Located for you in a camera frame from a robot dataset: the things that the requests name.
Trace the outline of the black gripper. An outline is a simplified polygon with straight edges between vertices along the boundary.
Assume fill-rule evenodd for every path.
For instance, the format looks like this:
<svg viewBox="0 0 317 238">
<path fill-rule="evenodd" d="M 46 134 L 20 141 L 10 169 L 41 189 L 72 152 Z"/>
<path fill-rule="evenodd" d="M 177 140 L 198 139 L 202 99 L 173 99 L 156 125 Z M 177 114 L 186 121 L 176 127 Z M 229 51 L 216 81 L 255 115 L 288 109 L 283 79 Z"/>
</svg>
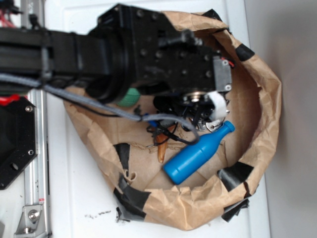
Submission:
<svg viewBox="0 0 317 238">
<path fill-rule="evenodd" d="M 111 72 L 144 94 L 209 92 L 210 119 L 227 115 L 225 98 L 215 89 L 213 57 L 190 29 L 176 30 L 160 12 L 118 4 L 98 18 L 109 42 Z"/>
</svg>

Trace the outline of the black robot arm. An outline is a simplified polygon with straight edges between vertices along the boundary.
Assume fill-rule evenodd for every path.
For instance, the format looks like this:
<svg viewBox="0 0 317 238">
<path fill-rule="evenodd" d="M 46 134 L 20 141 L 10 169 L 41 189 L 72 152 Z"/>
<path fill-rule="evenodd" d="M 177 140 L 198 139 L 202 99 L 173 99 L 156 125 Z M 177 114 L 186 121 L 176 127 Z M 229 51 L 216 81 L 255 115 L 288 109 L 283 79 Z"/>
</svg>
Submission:
<svg viewBox="0 0 317 238">
<path fill-rule="evenodd" d="M 220 52 L 156 11 L 116 5 L 86 35 L 41 27 L 0 30 L 2 96 L 74 86 L 107 104 L 136 88 L 216 120 L 226 116 L 231 83 Z"/>
</svg>

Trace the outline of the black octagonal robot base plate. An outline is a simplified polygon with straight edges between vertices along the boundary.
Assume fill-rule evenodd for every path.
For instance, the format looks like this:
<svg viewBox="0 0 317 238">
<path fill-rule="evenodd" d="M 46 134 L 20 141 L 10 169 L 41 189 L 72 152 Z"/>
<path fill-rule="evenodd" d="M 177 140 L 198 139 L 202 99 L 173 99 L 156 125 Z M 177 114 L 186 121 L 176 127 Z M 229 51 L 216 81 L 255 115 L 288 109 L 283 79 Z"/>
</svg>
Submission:
<svg viewBox="0 0 317 238">
<path fill-rule="evenodd" d="M 25 97 L 0 107 L 0 189 L 36 157 L 35 106 Z"/>
</svg>

